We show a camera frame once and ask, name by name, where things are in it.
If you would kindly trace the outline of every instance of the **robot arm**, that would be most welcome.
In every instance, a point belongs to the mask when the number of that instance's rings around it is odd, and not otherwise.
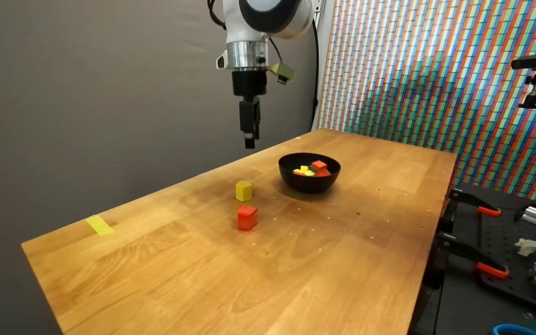
[[[224,0],[227,51],[220,69],[233,73],[233,94],[240,101],[240,129],[246,148],[259,140],[261,105],[266,94],[268,38],[292,40],[313,23],[311,0]]]

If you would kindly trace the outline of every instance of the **wall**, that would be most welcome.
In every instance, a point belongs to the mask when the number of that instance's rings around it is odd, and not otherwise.
[[[456,185],[536,200],[536,110],[518,108],[536,2],[337,0],[317,127],[460,155]]]
[[[261,148],[313,114],[313,34],[278,45]],[[0,334],[56,334],[21,242],[250,155],[222,51],[205,2],[0,2]]]

